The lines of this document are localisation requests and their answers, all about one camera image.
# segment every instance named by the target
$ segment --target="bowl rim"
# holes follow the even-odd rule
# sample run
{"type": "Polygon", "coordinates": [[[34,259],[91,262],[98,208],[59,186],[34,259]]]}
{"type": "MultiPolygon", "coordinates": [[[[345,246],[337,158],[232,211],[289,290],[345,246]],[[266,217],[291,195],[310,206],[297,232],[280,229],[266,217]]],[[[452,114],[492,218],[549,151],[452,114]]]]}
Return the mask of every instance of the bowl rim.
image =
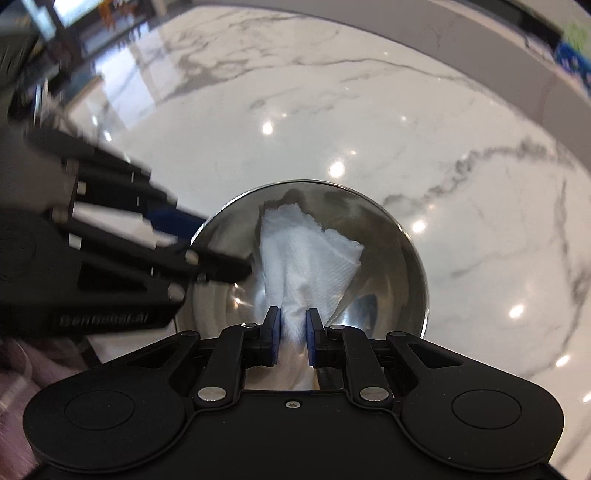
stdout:
{"type": "Polygon", "coordinates": [[[195,233],[195,235],[193,235],[193,237],[191,239],[191,244],[193,244],[195,242],[195,240],[197,239],[197,237],[199,236],[199,234],[205,228],[207,228],[207,226],[209,225],[209,223],[211,223],[215,217],[217,217],[219,214],[221,214],[227,207],[229,207],[233,203],[237,202],[238,200],[240,200],[241,198],[243,198],[243,197],[245,197],[247,195],[250,195],[251,193],[258,192],[259,190],[264,190],[264,189],[267,189],[269,187],[274,187],[276,185],[285,185],[285,184],[288,184],[288,183],[317,183],[317,184],[327,185],[327,186],[330,186],[330,187],[335,187],[335,188],[338,188],[338,189],[341,189],[341,190],[345,190],[345,191],[347,191],[349,193],[352,193],[354,195],[357,195],[358,197],[361,197],[364,200],[367,200],[369,203],[373,204],[379,210],[381,210],[382,213],[386,215],[386,217],[390,218],[390,220],[392,220],[396,224],[396,226],[398,227],[398,229],[406,237],[406,239],[408,240],[408,243],[410,244],[411,248],[413,249],[414,256],[416,257],[416,259],[418,261],[418,266],[419,266],[419,269],[420,269],[420,272],[421,272],[421,277],[423,278],[423,285],[424,285],[424,291],[425,291],[425,312],[424,312],[424,316],[423,316],[423,326],[421,328],[421,335],[420,335],[420,338],[423,338],[424,335],[425,335],[425,332],[427,331],[428,317],[429,317],[429,312],[430,312],[430,306],[429,306],[429,286],[428,286],[428,283],[427,283],[427,273],[425,272],[425,267],[423,266],[423,261],[421,260],[421,257],[418,254],[417,247],[415,247],[415,245],[413,243],[413,240],[410,237],[410,235],[408,234],[408,232],[390,214],[389,211],[387,211],[382,205],[380,205],[375,200],[372,200],[371,198],[369,198],[367,195],[364,195],[363,193],[360,193],[357,190],[353,190],[350,187],[346,187],[344,185],[339,185],[338,183],[332,183],[330,181],[312,180],[312,179],[311,180],[306,180],[306,179],[281,180],[281,181],[274,181],[272,183],[267,183],[267,184],[262,185],[262,186],[259,186],[259,187],[255,187],[253,189],[247,190],[246,192],[241,193],[240,195],[234,197],[232,200],[230,200],[229,202],[225,203],[216,213],[214,213],[207,220],[205,220],[205,222],[203,222],[203,224],[199,227],[199,230],[197,230],[197,232],[195,233]]]}

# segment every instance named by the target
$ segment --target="bowl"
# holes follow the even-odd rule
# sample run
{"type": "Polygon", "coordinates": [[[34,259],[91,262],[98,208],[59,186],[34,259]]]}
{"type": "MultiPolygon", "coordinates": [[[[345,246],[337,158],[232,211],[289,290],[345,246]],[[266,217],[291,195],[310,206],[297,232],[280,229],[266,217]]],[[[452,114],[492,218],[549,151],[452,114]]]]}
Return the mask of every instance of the bowl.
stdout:
{"type": "Polygon", "coordinates": [[[265,209],[290,203],[312,215],[323,229],[335,229],[365,247],[361,266],[326,324],[358,327],[375,339],[385,339],[393,330],[423,336],[428,316],[427,280],[408,234],[373,200],[318,180],[284,181],[251,190],[202,225],[193,238],[195,244],[249,258],[253,274],[238,284],[193,285],[177,315],[177,328],[198,330],[202,338],[213,338],[230,325],[262,323],[261,216],[265,209]]]}

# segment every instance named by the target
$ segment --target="gray countertop edge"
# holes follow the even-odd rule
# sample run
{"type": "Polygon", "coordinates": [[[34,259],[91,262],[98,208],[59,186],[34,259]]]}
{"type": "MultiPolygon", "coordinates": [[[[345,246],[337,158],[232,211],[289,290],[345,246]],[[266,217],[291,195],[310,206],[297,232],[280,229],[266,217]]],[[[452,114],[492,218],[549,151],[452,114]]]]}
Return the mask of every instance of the gray countertop edge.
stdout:
{"type": "Polygon", "coordinates": [[[524,37],[453,0],[194,0],[296,12],[414,48],[485,85],[544,127],[591,170],[591,101],[524,37]]]}

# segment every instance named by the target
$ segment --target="white paper towel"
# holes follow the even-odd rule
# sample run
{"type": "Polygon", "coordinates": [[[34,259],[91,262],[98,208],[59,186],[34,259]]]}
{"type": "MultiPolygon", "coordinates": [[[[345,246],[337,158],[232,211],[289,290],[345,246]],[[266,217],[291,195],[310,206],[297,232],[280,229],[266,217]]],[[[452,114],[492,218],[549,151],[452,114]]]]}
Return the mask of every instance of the white paper towel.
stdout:
{"type": "Polygon", "coordinates": [[[306,310],[328,321],[359,268],[363,245],[322,227],[298,205],[266,210],[261,221],[261,259],[267,309],[281,307],[278,364],[250,369],[246,388],[312,390],[306,310]]]}

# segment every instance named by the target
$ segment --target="paper towel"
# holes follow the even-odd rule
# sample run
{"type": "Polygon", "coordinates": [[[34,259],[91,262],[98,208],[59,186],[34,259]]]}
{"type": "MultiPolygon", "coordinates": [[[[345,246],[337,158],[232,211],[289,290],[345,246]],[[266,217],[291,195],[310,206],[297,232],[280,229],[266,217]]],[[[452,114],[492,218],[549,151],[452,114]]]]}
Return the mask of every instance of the paper towel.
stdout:
{"type": "Polygon", "coordinates": [[[246,388],[312,390],[308,366],[306,310],[328,321],[359,268],[363,245],[322,227],[298,205],[264,212],[261,220],[262,275],[266,308],[281,308],[278,364],[249,369],[246,388]]]}

